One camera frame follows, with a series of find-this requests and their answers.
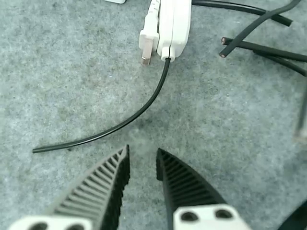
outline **white power plug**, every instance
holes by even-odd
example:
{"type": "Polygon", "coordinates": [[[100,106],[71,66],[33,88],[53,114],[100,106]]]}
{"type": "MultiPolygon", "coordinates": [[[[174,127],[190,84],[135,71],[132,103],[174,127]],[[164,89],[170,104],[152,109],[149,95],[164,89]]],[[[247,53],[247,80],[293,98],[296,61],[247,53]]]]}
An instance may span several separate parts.
{"type": "Polygon", "coordinates": [[[139,47],[142,63],[148,65],[152,51],[158,52],[165,61],[182,54],[188,42],[191,23],[191,0],[152,0],[145,17],[144,29],[140,32],[139,47]]]}
{"type": "Polygon", "coordinates": [[[152,0],[145,17],[144,29],[140,32],[139,48],[142,52],[142,64],[149,65],[152,51],[156,51],[159,42],[158,14],[160,0],[152,0]]]}

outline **black wire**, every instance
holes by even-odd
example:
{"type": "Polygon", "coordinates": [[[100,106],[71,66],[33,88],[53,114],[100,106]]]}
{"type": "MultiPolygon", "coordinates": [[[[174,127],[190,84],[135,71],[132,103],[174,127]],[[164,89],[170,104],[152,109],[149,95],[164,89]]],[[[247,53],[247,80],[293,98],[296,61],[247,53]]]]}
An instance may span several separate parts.
{"type": "Polygon", "coordinates": [[[254,52],[255,54],[259,55],[259,56],[262,56],[264,58],[267,58],[267,59],[270,59],[272,61],[275,61],[285,67],[288,67],[289,69],[292,69],[294,70],[295,72],[298,72],[300,74],[302,74],[304,77],[307,77],[307,71],[304,70],[303,68],[281,58],[281,57],[273,57],[273,56],[269,56],[269,55],[266,55],[264,53],[261,53],[261,52],[254,52]]]}
{"type": "Polygon", "coordinates": [[[81,140],[77,140],[77,141],[72,141],[69,143],[65,143],[65,144],[59,144],[59,145],[52,145],[52,146],[45,146],[45,147],[40,147],[40,148],[36,148],[32,150],[32,153],[39,153],[39,152],[47,152],[47,151],[53,151],[53,150],[60,150],[60,149],[66,149],[66,148],[70,148],[70,147],[74,147],[77,145],[82,145],[100,138],[103,138],[111,133],[114,133],[115,131],[125,127],[126,125],[128,125],[129,123],[131,123],[132,121],[134,121],[136,118],[138,118],[142,113],[144,113],[148,107],[155,101],[155,99],[157,98],[159,92],[162,89],[162,86],[165,82],[166,76],[167,76],[167,72],[168,72],[168,68],[169,68],[169,63],[170,63],[170,59],[167,58],[165,60],[165,65],[164,65],[164,69],[162,72],[162,76],[160,78],[160,81],[158,83],[157,88],[155,89],[153,95],[151,96],[151,98],[148,100],[148,102],[139,110],[137,111],[134,115],[132,115],[131,117],[129,117],[127,120],[121,122],[120,124],[102,132],[102,133],[98,133],[94,136],[88,137],[88,138],[84,138],[81,140]]]}
{"type": "Polygon", "coordinates": [[[254,29],[256,29],[261,23],[266,21],[267,19],[271,18],[272,16],[276,14],[280,14],[286,11],[291,10],[294,8],[301,0],[292,0],[289,4],[286,6],[277,8],[273,11],[268,11],[264,15],[260,16],[258,19],[253,21],[248,27],[246,27],[241,33],[238,34],[237,37],[234,38],[234,40],[225,47],[221,52],[220,56],[225,58],[228,54],[230,54],[242,41],[244,38],[246,38],[254,29]]]}
{"type": "MultiPolygon", "coordinates": [[[[267,11],[254,7],[254,6],[248,6],[244,4],[234,3],[234,2],[227,2],[227,1],[215,1],[215,0],[192,0],[192,5],[195,6],[207,6],[207,7],[215,7],[215,8],[223,8],[228,10],[235,10],[235,11],[241,11],[246,13],[253,13],[256,15],[264,15],[267,11]]],[[[293,22],[291,19],[283,17],[281,15],[274,15],[272,16],[272,20],[281,23],[286,26],[290,26],[293,22]]]]}
{"type": "MultiPolygon", "coordinates": [[[[222,38],[222,44],[223,45],[229,45],[232,41],[233,41],[233,39],[228,38],[228,37],[222,38]]],[[[294,60],[294,61],[307,62],[307,56],[305,56],[305,55],[291,53],[291,52],[283,51],[283,50],[280,50],[280,49],[274,49],[274,48],[270,48],[270,47],[267,47],[267,46],[261,46],[261,45],[251,43],[251,42],[240,42],[237,47],[252,50],[252,51],[255,51],[257,53],[261,52],[262,54],[265,54],[265,55],[268,55],[268,56],[275,56],[275,57],[290,59],[290,60],[294,60]]]]}

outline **screw hole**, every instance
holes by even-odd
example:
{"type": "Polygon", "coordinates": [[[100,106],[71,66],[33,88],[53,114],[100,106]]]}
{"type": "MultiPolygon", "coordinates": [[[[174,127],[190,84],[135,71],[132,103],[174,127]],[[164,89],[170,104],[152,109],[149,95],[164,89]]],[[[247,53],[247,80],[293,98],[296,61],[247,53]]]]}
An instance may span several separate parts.
{"type": "Polygon", "coordinates": [[[222,219],[229,219],[229,218],[232,218],[232,215],[230,212],[228,212],[227,210],[224,210],[224,209],[220,209],[220,210],[217,210],[215,212],[215,216],[217,218],[222,218],[222,219]]]}
{"type": "Polygon", "coordinates": [[[37,223],[30,228],[30,230],[46,230],[46,229],[47,229],[47,224],[43,222],[37,223]]]}
{"type": "Polygon", "coordinates": [[[181,219],[184,221],[196,221],[198,217],[193,212],[185,212],[181,215],[181,219]]]}
{"type": "Polygon", "coordinates": [[[67,228],[67,230],[84,230],[84,227],[80,224],[75,224],[67,228]]]}

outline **gray floor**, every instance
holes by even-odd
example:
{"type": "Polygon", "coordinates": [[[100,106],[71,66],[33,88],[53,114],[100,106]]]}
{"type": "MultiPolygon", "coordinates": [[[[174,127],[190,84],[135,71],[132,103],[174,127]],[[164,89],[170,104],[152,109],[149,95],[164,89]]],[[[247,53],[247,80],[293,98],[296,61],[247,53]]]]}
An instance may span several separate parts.
{"type": "MultiPolygon", "coordinates": [[[[274,9],[289,0],[237,2],[274,9]]],[[[306,79],[245,50],[218,56],[222,36],[257,18],[243,12],[193,6],[189,42],[146,113],[71,151],[31,153],[111,127],[151,96],[163,62],[155,55],[151,66],[140,65],[147,7],[0,0],[1,229],[41,213],[75,176],[126,143],[131,180],[120,230],[166,230],[158,147],[207,178],[254,230],[276,229],[307,198],[307,152],[293,140],[306,79]]],[[[290,28],[269,20],[246,40],[307,54],[307,2],[284,15],[294,20],[290,28]]]]}

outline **cable strain relief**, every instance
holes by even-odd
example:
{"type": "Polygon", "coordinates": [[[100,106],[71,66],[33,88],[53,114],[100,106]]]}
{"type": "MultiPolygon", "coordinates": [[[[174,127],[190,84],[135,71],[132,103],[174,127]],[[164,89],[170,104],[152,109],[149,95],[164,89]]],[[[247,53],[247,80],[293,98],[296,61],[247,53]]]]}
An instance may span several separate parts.
{"type": "Polygon", "coordinates": [[[171,46],[162,48],[161,60],[165,61],[167,58],[170,58],[171,62],[175,61],[175,49],[171,46]]]}

